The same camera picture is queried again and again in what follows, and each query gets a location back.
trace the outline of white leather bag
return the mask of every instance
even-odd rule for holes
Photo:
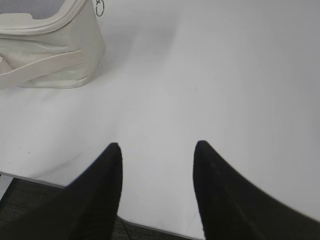
[[[83,86],[104,52],[92,0],[0,0],[0,89]]]

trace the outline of bag handle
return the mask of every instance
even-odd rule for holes
[[[19,86],[37,77],[84,63],[86,63],[86,58],[81,50],[50,56],[14,70],[1,73],[0,89]]]

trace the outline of gray carpet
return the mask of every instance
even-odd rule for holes
[[[14,179],[0,202],[0,227],[36,208],[61,191],[60,188]],[[117,219],[113,240],[184,240],[185,238],[145,229]]]

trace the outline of white surface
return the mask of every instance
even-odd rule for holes
[[[95,80],[0,92],[0,171],[67,185],[119,142],[119,215],[201,238],[192,167],[207,140],[258,187],[319,220],[320,1],[108,5]]]
[[[0,201],[5,195],[13,179],[14,178],[11,176],[5,176],[5,175],[0,176]]]

